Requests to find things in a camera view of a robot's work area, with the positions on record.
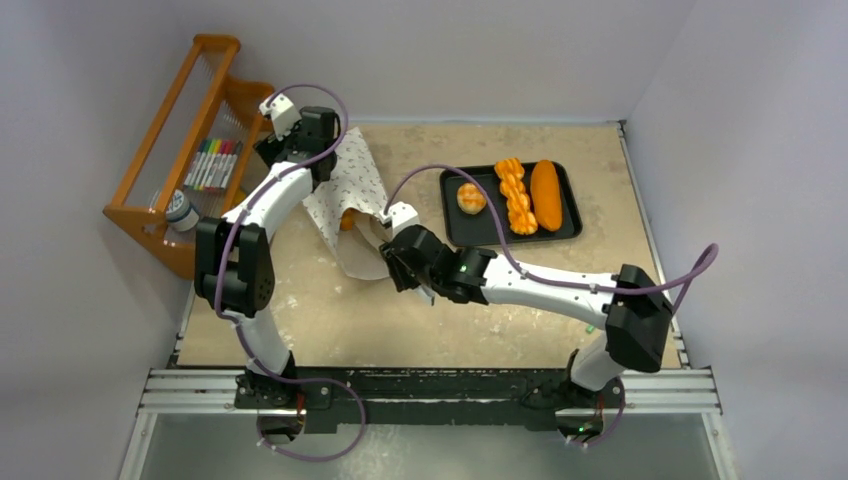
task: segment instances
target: tabletop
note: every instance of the tabletop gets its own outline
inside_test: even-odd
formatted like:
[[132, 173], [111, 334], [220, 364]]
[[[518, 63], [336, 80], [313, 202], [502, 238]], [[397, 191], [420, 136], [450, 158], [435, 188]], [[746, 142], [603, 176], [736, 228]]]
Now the tabletop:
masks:
[[[582, 233], [516, 244], [510, 248], [515, 257], [593, 273], [615, 273], [629, 263], [657, 281], [615, 126], [360, 125], [360, 130], [388, 192], [406, 172], [428, 163], [473, 166], [517, 157], [562, 164]], [[251, 162], [253, 180], [264, 177], [264, 165], [255, 158]], [[415, 207], [421, 223], [447, 241], [438, 176], [436, 170], [418, 174], [398, 200]], [[299, 365], [565, 367], [571, 352], [599, 333], [587, 332], [580, 321], [527, 307], [458, 305], [439, 298], [430, 307], [413, 293], [397, 293], [391, 279], [347, 277], [302, 207], [278, 230], [271, 256], [277, 281], [271, 309]], [[229, 324], [205, 300], [195, 300], [178, 363], [243, 365], [245, 355]], [[669, 334], [663, 367], [679, 366]]]

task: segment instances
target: white cloth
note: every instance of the white cloth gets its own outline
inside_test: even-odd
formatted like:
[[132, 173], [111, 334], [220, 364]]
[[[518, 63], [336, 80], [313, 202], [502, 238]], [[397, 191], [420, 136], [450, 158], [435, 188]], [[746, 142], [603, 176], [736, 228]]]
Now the white cloth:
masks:
[[[330, 181], [319, 185], [303, 206], [346, 275], [362, 280], [386, 278], [388, 268], [377, 250], [379, 240], [371, 233], [370, 219], [386, 206], [388, 198], [358, 128], [347, 132], [336, 156]], [[342, 213], [348, 208], [363, 213], [355, 217], [357, 228], [340, 231]]]

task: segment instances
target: orange wooden shelf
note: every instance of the orange wooden shelf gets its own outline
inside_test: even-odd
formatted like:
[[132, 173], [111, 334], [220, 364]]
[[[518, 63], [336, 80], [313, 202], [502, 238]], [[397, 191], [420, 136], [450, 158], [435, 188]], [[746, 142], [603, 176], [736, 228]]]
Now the orange wooden shelf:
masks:
[[[165, 209], [174, 191], [183, 185], [200, 143], [209, 135], [222, 106], [232, 112], [237, 121], [247, 128], [244, 148], [233, 168], [230, 184], [223, 193], [220, 211], [204, 212], [209, 215], [222, 215], [234, 206], [235, 196], [247, 167], [253, 143], [260, 132], [270, 130], [265, 119], [259, 114], [258, 105], [274, 92], [274, 88], [267, 83], [246, 82], [229, 74], [230, 66], [240, 48], [238, 39], [228, 35], [194, 37], [192, 48], [165, 95], [118, 190], [109, 205], [103, 209], [103, 213], [131, 238], [174, 273], [186, 279], [194, 278], [194, 242], [166, 239], [168, 226], [165, 222]], [[208, 67], [211, 74], [210, 83], [170, 171], [161, 180], [162, 186], [158, 199], [150, 206], [127, 205], [133, 186], [148, 161], [150, 152], [162, 133], [165, 122], [171, 115], [198, 59], [202, 59]]]

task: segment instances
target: toy food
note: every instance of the toy food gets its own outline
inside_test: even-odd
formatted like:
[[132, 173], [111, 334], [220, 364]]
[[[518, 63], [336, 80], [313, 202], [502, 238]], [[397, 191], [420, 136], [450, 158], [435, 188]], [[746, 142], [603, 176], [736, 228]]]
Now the toy food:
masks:
[[556, 168], [550, 160], [542, 160], [533, 168], [530, 195], [539, 225], [551, 232], [559, 230], [562, 227], [562, 201]]
[[524, 167], [517, 158], [507, 158], [495, 163], [495, 174], [501, 179], [499, 190], [506, 197], [509, 229], [519, 235], [532, 235], [539, 224], [530, 211], [530, 196], [526, 193]]
[[521, 160], [517, 158], [507, 158], [506, 160], [495, 163], [495, 174], [501, 180], [509, 174], [515, 175], [521, 180], [524, 178], [524, 166], [521, 165]]
[[456, 203], [460, 210], [476, 215], [486, 207], [486, 198], [473, 183], [465, 183], [456, 191]]
[[355, 208], [348, 208], [342, 213], [342, 221], [339, 225], [339, 229], [343, 232], [347, 232], [348, 230], [353, 229], [354, 224], [354, 215], [356, 214]]

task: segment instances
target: white wall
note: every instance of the white wall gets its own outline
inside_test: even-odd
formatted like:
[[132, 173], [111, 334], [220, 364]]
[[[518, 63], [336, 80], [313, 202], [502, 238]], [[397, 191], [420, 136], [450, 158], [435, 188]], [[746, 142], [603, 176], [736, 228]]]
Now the white wall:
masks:
[[0, 478], [115, 478], [188, 282], [101, 209], [189, 42], [158, 0], [13, 0], [0, 45]]
[[329, 86], [358, 119], [539, 122], [626, 117], [694, 0], [173, 3], [242, 40], [236, 71]]
[[848, 475], [848, 3], [699, 0], [628, 140], [748, 479]]

